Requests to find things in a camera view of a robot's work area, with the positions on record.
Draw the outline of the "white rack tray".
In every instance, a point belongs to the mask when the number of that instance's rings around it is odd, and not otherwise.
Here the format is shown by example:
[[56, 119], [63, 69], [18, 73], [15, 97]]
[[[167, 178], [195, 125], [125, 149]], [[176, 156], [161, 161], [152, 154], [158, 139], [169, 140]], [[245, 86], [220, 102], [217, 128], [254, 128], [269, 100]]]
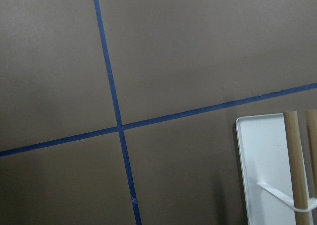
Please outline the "white rack tray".
[[294, 225], [305, 213], [312, 224], [312, 203], [294, 207], [283, 114], [240, 117], [236, 131], [248, 223]]

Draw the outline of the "wooden rack rod two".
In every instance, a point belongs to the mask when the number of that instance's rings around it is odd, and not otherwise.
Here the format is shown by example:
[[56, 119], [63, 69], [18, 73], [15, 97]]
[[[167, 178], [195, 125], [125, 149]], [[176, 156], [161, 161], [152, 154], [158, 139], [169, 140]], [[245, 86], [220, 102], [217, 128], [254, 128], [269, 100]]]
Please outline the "wooden rack rod two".
[[307, 110], [306, 124], [309, 138], [311, 166], [313, 174], [314, 188], [317, 187], [317, 111]]

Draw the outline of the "wooden rack rod one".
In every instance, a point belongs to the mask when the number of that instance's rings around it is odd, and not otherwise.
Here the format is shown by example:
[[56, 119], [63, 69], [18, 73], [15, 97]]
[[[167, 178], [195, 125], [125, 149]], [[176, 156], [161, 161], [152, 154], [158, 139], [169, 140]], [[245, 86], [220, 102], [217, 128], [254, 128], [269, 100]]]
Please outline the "wooden rack rod one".
[[308, 199], [298, 115], [296, 111], [292, 111], [285, 112], [283, 116], [287, 139], [294, 207], [296, 209], [305, 210], [308, 208]]

